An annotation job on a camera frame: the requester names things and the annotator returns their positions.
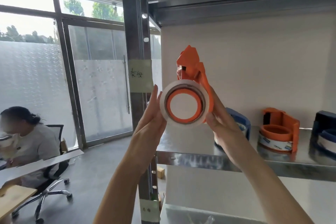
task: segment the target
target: yellow sticky note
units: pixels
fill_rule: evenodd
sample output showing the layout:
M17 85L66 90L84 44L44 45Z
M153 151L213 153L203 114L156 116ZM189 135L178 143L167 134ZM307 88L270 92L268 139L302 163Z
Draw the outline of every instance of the yellow sticky note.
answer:
M131 59L128 61L130 92L150 93L153 90L152 60Z

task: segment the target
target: gray floor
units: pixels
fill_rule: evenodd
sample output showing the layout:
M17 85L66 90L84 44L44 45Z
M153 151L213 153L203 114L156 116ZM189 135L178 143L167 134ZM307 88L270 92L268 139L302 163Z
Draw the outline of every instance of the gray floor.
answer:
M92 223L107 184L129 142L130 138L109 142L88 149L83 155L75 158L74 163L62 174L63 178L70 179L71 183L66 189L73 194L73 202L68 203L63 195L47 197L41 214L45 224ZM158 183L159 191L166 191L165 180L158 179ZM62 183L56 189L65 189L65 185ZM14 223L34 224L36 206L37 202L34 202L21 209L19 218ZM138 194L132 223L141 223Z

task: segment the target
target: black hair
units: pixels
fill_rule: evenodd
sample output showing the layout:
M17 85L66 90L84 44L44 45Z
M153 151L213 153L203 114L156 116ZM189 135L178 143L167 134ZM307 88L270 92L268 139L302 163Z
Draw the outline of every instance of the black hair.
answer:
M15 120L25 120L31 125L42 124L41 118L36 114L31 113L27 108L22 106L12 106L3 110L0 115L6 116Z

